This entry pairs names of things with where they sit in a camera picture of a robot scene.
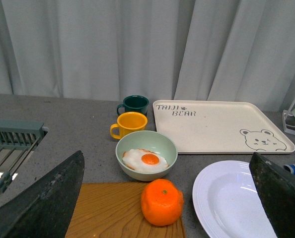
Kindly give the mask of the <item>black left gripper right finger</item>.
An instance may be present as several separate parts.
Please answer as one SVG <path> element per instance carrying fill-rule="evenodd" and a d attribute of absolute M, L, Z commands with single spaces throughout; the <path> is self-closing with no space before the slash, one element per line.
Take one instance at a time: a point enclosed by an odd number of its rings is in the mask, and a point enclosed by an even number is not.
<path fill-rule="evenodd" d="M 249 169 L 276 236 L 295 238 L 295 175 L 257 152 Z"/>

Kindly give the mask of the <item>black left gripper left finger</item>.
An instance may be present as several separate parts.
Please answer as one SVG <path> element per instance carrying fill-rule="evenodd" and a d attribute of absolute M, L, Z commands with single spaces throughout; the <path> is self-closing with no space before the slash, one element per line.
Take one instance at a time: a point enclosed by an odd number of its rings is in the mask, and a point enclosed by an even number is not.
<path fill-rule="evenodd" d="M 0 207 L 0 238 L 63 238 L 84 175 L 76 151 L 18 196 Z"/>

